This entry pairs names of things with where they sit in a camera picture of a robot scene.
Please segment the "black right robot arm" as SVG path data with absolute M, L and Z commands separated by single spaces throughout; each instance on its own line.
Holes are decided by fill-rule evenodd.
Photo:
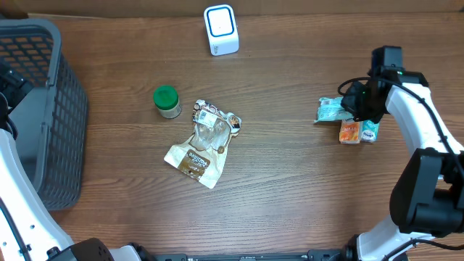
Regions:
M 333 260 L 406 260 L 419 244 L 461 251 L 436 242 L 463 232 L 463 145 L 439 116 L 428 81 L 407 71 L 398 46 L 374 49 L 367 76 L 344 82 L 342 107 L 355 121 L 396 120 L 410 160 L 393 188 L 389 215 L 353 236 Z

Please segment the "teal tissue pack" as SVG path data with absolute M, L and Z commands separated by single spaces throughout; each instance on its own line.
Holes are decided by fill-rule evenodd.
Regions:
M 362 124 L 361 140 L 373 143 L 378 138 L 379 123 L 366 120 Z

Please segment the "clear bagged bread snack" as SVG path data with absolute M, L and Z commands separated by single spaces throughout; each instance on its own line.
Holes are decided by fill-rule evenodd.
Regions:
M 192 135 L 182 144 L 171 146 L 164 161 L 213 189 L 223 173 L 229 143 L 241 130 L 242 119 L 199 99 L 193 108 L 192 121 Z

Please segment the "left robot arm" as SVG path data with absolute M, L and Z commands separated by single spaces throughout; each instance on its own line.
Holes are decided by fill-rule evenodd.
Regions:
M 108 249 L 99 239 L 74 243 L 48 213 L 17 153 L 17 129 L 1 95 L 1 256 L 6 261 L 141 261 L 131 245 Z

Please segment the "green cap bottle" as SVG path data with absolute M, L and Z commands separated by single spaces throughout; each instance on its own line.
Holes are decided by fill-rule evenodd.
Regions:
M 178 92 L 172 86 L 160 86 L 153 94 L 153 100 L 161 116 L 173 119 L 181 113 Z

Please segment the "orange tissue pack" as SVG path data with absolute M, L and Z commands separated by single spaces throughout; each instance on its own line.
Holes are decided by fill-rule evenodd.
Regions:
M 342 120 L 339 131 L 341 144 L 358 144 L 361 142 L 363 123 L 354 120 Z

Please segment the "teal wet wipes pack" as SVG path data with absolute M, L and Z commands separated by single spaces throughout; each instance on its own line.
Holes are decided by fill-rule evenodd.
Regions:
M 335 122 L 341 120 L 353 120 L 354 116 L 341 105 L 342 98 L 319 98 L 320 106 L 316 114 L 315 122 Z

